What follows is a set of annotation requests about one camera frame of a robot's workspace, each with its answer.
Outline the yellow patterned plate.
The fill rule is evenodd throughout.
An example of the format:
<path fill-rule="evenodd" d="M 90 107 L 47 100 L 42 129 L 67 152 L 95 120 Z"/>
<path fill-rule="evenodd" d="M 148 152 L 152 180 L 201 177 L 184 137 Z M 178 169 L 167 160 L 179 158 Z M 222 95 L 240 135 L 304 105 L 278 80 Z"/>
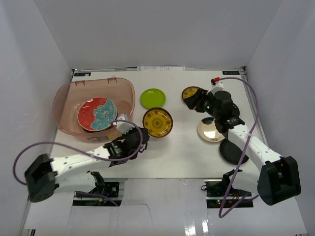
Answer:
<path fill-rule="evenodd" d="M 171 132 L 173 118 L 163 108 L 151 108 L 144 113 L 142 124 L 148 130 L 149 135 L 155 138 L 162 138 Z"/>
<path fill-rule="evenodd" d="M 189 107 L 198 102 L 200 92 L 203 91 L 200 87 L 187 87 L 182 92 L 182 100 Z"/>

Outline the cream and black plate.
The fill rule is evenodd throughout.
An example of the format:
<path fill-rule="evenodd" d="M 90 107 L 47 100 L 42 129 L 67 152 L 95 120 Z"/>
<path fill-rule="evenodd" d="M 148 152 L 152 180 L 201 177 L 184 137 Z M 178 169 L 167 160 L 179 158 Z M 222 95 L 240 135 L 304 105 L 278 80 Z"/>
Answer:
<path fill-rule="evenodd" d="M 215 120 L 212 117 L 203 118 L 197 126 L 197 131 L 205 141 L 217 143 L 224 140 L 224 135 L 216 129 Z"/>

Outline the lime green plate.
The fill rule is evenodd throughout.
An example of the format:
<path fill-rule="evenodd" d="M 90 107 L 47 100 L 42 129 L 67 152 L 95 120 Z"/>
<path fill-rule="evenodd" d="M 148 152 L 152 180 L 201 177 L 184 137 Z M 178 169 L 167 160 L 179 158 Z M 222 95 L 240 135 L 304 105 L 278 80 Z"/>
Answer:
<path fill-rule="evenodd" d="M 146 109 L 161 108 L 166 103 L 166 95 L 157 88 L 149 88 L 141 93 L 140 103 Z"/>

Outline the red plate with teal flower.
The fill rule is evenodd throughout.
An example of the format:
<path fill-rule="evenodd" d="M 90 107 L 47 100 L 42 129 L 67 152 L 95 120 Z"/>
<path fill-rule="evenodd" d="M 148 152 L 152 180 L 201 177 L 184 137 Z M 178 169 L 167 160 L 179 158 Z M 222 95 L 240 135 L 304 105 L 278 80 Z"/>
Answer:
<path fill-rule="evenodd" d="M 115 103 L 106 97 L 95 97 L 87 100 L 79 109 L 77 120 L 85 128 L 99 129 L 112 125 L 117 117 Z"/>

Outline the blue-green glazed plate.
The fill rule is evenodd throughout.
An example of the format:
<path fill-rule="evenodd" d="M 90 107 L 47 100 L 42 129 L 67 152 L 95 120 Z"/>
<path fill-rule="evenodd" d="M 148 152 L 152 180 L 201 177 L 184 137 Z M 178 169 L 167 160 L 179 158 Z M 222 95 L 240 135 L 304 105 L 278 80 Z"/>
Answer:
<path fill-rule="evenodd" d="M 77 124 L 76 125 L 76 131 L 77 132 L 85 132 L 85 133 L 113 133 L 113 132 L 116 132 L 117 129 L 114 125 L 109 125 L 105 128 L 101 128 L 99 126 L 99 129 L 93 129 L 93 128 L 85 128 L 85 127 L 82 127 L 80 124 Z"/>

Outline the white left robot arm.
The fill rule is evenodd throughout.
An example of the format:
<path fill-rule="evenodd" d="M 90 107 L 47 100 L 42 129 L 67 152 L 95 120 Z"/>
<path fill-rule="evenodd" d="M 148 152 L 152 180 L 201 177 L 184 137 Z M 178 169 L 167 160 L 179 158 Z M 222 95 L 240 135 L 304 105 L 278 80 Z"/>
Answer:
<path fill-rule="evenodd" d="M 97 169 L 110 168 L 135 159 L 149 141 L 146 128 L 133 128 L 126 134 L 89 151 L 65 157 L 38 156 L 24 173 L 32 203 L 42 202 L 54 193 L 79 191 L 99 196 L 105 182 Z"/>

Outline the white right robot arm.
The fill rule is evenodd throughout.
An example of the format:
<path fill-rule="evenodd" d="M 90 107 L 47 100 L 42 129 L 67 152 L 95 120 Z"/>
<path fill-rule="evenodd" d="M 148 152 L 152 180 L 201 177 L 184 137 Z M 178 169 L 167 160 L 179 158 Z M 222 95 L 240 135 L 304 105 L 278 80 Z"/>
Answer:
<path fill-rule="evenodd" d="M 259 170 L 257 176 L 240 169 L 225 173 L 222 189 L 226 195 L 234 196 L 239 190 L 252 192 L 269 206 L 300 195 L 297 161 L 292 156 L 281 156 L 250 134 L 245 122 L 235 111 L 229 92 L 221 90 L 211 93 L 200 88 L 194 95 L 185 98 L 184 103 L 191 110 L 211 115 L 216 129 L 226 140 L 244 150 Z"/>

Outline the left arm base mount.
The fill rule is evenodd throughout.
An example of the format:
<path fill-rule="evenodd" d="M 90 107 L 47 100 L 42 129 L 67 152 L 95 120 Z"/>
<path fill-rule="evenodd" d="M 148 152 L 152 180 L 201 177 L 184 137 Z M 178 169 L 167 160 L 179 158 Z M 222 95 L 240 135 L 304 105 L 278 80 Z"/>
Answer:
<path fill-rule="evenodd" d="M 124 189 L 124 181 L 106 181 L 102 195 L 111 199 L 112 202 L 103 197 L 75 192 L 72 205 L 74 207 L 119 207 L 123 200 Z"/>

